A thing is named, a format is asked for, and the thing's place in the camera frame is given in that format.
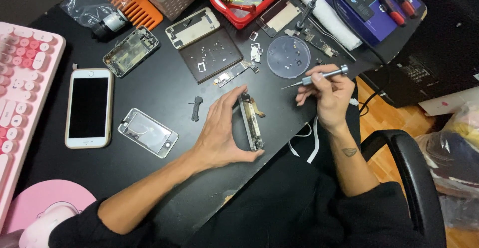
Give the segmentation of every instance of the black sleeve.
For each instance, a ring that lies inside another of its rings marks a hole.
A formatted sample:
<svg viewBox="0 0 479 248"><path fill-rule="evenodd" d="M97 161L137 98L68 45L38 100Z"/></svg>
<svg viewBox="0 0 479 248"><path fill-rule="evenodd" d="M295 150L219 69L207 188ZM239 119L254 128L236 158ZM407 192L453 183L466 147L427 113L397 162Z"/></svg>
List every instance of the black sleeve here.
<svg viewBox="0 0 479 248"><path fill-rule="evenodd" d="M50 248L137 247L150 226L140 225L126 235L111 231L98 217L98 207L104 200L93 202L82 213L55 227L48 240Z"/></svg>
<svg viewBox="0 0 479 248"><path fill-rule="evenodd" d="M382 183L373 190L338 201L344 226L343 247L426 247L413 230L409 209L397 182Z"/></svg>

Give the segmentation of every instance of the black office chair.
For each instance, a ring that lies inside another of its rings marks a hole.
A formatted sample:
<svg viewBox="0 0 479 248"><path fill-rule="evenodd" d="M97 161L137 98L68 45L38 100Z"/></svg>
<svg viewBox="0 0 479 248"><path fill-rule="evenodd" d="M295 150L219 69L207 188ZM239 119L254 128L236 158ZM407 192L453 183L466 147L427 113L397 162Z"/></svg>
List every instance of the black office chair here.
<svg viewBox="0 0 479 248"><path fill-rule="evenodd" d="M414 229L426 238L431 247L446 248L439 197L419 146L403 130L378 130L361 143L364 159L369 161L385 144L391 150L404 184Z"/></svg>

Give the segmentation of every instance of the black cable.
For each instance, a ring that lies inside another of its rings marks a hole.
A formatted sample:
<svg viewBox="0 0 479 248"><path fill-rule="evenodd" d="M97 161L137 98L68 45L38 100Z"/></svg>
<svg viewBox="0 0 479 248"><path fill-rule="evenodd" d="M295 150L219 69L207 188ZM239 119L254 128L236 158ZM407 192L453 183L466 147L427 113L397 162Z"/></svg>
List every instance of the black cable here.
<svg viewBox="0 0 479 248"><path fill-rule="evenodd" d="M365 116L366 114L368 114L368 112L369 112L369 107L368 107L366 104L362 103L362 102L358 102L358 103L359 103L359 104L363 104L363 106L366 107L366 112L365 112L364 114L361 114L361 112L359 112L359 113L360 113L359 117L363 117L363 116Z"/></svg>
<svg viewBox="0 0 479 248"><path fill-rule="evenodd" d="M358 37L362 43L364 43L368 49L370 51L372 51L374 53L374 55L376 55L376 57L381 61L383 67L386 69L386 72L387 72L387 81L386 81L386 84L382 87L382 88L379 88L377 91L375 91L370 97L368 97L368 99L366 99L366 101L364 102L364 104L362 105L361 109L359 110L359 113L361 114L361 112L364 110L364 108L367 107L367 104L369 103L369 101L371 101L371 99L373 99L373 97L375 97L376 95L379 95L379 93L386 88L386 86L389 85L390 81L391 81L391 73L389 72L389 70L387 69L387 62L386 60L384 60L384 58L379 54L379 52L373 48L373 46L371 46L371 44L369 44L363 37L361 37L361 35L359 35L359 33L348 23L348 21L346 21L344 19L344 16L343 16L343 13L339 11L338 9L338 5L336 4L336 0L331 0L332 2L332 7L334 9L334 11L336 12L336 14L338 14L338 17L343 21L343 23L351 30L351 32L353 32L356 37Z"/></svg>

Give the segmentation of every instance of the hand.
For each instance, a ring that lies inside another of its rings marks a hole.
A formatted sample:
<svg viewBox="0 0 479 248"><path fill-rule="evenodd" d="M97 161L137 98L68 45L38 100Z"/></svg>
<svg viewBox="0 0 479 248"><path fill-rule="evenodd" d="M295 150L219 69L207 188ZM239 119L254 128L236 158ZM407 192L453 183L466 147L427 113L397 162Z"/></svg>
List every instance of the hand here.
<svg viewBox="0 0 479 248"><path fill-rule="evenodd" d="M318 98L318 120L329 132L346 125L346 110L355 89L347 76L336 75L329 80L322 76L322 72L337 69L334 64L313 67L306 72L306 76L312 76L313 84L299 87L296 96L298 106L302 106L310 95Z"/></svg>
<svg viewBox="0 0 479 248"><path fill-rule="evenodd" d="M264 150L243 151L236 146L233 140L232 107L238 100L238 96L247 91L246 85L236 87L222 95L210 106L203 130L190 150L202 170L234 162L252 162L264 153Z"/></svg>

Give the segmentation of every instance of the black desk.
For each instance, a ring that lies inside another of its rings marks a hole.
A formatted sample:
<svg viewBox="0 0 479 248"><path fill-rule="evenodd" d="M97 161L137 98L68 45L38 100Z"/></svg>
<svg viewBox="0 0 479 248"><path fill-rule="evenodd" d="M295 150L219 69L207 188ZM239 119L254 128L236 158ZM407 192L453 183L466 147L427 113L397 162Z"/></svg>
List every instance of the black desk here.
<svg viewBox="0 0 479 248"><path fill-rule="evenodd" d="M179 19L208 3L208 0L197 0ZM217 17L244 56L248 56L250 52L252 41L248 38L252 30L259 33L257 41L263 48L267 49L267 45L274 39L260 30L255 22L243 30L236 30L222 15L218 13ZM419 21L416 20L410 22L406 28L398 28L379 46L379 51L391 60L418 24ZM131 30L108 44L96 43L90 39L89 29L78 25L57 6L31 24L33 28L62 35L67 40L67 48L33 137L16 194L40 181L66 179L84 186L98 199L111 196L163 167L193 146L202 129L209 105L233 87L248 84L248 92L255 98L259 109L266 114L265 118L259 119L266 152L254 163L236 163L202 172L178 186L161 201L152 212L155 221L162 225L158 234L176 243L182 243L223 205L225 198L234 195L304 123L314 117L316 111L313 101L297 108L296 89L280 90L295 80L275 76L267 66L265 55L257 74L247 70L222 88L213 86L213 79L197 85L178 51L166 37L165 28L169 25L171 22L165 19L153 30L153 34L162 43L161 48L125 78L115 80L114 131L111 144L101 149L70 150L64 145L64 131L72 63L77 63L80 68L105 67L102 57ZM325 41L340 50L332 41ZM326 59L327 57L316 49L310 49L313 57L310 67L314 66L313 61L316 58L338 65L347 63L351 78L377 67L377 59L362 48L353 52L358 59L355 64L345 58L346 54L341 51L340 57ZM188 104L194 101L195 96L204 99L199 110L200 121L197 123L191 121L193 105ZM144 111L180 135L165 159L157 158L115 131L133 107ZM247 149L246 132L237 109L233 114L233 136L240 148Z"/></svg>

